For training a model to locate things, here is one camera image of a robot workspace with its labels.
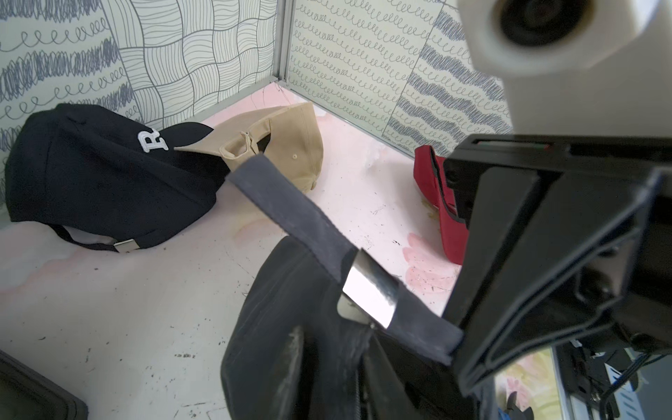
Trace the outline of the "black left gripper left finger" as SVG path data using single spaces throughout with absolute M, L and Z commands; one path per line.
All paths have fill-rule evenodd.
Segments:
M 305 333 L 294 327 L 279 348 L 271 370 L 269 419 L 297 419 Z

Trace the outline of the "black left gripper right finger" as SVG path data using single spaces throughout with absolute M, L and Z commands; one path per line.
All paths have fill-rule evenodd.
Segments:
M 421 419 L 406 395 L 386 353 L 376 338 L 362 355 L 362 374 L 368 419 Z

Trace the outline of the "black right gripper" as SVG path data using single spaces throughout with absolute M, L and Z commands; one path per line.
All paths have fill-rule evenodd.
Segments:
M 464 395 L 574 339 L 661 351 L 670 138 L 472 134 L 443 167 L 451 216 L 470 220 L 443 314 L 464 331 L 453 362 Z

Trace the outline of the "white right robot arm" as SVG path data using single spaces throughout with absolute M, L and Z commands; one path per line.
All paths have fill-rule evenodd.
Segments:
M 554 347 L 570 393 L 624 418 L 617 387 L 671 356 L 670 140 L 472 135 L 442 177 L 468 232 L 443 312 L 460 389 Z

